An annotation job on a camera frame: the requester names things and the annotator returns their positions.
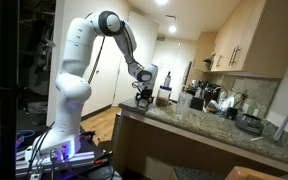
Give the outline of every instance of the jar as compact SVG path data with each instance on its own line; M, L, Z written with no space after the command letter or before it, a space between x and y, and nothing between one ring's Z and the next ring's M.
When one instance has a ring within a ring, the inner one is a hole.
M166 87L166 86L160 86L160 89L157 92L157 97L156 97L156 106L167 106L168 101L171 96L171 91L172 88Z

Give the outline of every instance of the power outlet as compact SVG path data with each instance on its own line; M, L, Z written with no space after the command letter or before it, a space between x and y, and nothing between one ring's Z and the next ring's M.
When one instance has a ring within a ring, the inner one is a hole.
M246 104L246 103L244 103L244 105L243 105L243 107L242 107L243 113L247 113L248 107L249 107L249 105Z
M259 110L258 109L254 109L253 116L257 117L258 113L259 113Z

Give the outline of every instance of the kitchen cabinet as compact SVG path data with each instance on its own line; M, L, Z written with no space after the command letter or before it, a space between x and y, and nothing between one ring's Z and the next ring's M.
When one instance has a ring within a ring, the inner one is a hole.
M288 1L241 0L215 44L212 72L282 78L288 66Z
M201 32L194 55L193 69L208 72L210 64L203 62L214 51L214 41L217 32Z

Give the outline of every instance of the ceiling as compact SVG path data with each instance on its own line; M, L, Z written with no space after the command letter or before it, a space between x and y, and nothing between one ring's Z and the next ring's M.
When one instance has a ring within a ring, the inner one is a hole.
M201 31L217 31L240 0L169 0L164 6L155 0L127 0L131 7L160 24L159 35L197 40ZM165 15L176 16L170 21ZM170 25L177 31L170 33Z

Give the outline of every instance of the granite countertop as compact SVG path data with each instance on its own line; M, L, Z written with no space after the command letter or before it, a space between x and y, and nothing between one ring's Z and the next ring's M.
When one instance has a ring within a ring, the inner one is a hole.
M155 104L150 104L145 110L137 107L136 100L129 99L120 103L119 107L207 138L288 163L288 144L274 142L270 135L264 133L266 131L265 126L262 138L252 141L251 139L258 136L243 132L235 126L234 121L213 114L189 108L186 117L177 120L175 117L176 104L174 103L167 107L157 107Z

